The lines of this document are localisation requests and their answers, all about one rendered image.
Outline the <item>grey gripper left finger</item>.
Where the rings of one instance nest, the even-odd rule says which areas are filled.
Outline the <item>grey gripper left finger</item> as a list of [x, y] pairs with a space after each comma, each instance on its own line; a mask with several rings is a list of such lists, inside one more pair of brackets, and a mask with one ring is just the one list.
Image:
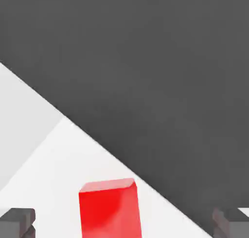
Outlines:
[[0, 238], [36, 238], [33, 208], [10, 208], [0, 212]]

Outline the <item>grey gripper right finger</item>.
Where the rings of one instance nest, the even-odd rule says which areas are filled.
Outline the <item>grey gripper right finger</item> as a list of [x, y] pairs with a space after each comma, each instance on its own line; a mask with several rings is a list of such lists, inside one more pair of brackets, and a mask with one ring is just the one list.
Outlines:
[[213, 238], [249, 238], [249, 217], [238, 208], [213, 210]]

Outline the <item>small red cube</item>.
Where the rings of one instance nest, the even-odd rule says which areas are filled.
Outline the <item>small red cube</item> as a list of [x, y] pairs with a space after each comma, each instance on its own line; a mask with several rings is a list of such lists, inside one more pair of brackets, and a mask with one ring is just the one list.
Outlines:
[[82, 238], [142, 238], [133, 178], [85, 183], [79, 208]]

